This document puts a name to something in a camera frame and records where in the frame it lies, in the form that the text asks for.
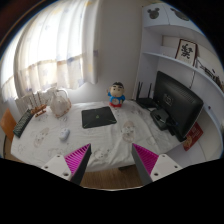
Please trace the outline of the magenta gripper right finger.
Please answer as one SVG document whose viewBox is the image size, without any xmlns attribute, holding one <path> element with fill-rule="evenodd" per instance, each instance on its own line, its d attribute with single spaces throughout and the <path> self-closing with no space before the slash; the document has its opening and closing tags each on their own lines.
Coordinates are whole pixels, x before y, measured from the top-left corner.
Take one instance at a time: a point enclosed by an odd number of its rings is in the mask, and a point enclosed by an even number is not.
<svg viewBox="0 0 224 224">
<path fill-rule="evenodd" d="M 168 155 L 157 155 L 137 144 L 132 144 L 132 156 L 143 185 L 150 184 L 182 169 Z"/>
</svg>

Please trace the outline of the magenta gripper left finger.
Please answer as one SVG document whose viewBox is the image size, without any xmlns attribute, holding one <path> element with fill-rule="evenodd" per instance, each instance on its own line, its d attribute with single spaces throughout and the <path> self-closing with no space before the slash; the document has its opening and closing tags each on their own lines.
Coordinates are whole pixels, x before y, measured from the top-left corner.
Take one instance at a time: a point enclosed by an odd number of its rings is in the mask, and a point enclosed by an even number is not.
<svg viewBox="0 0 224 224">
<path fill-rule="evenodd" d="M 87 144 L 66 156 L 56 154 L 42 166 L 42 169 L 79 185 L 85 173 L 90 155 L 91 145 Z"/>
</svg>

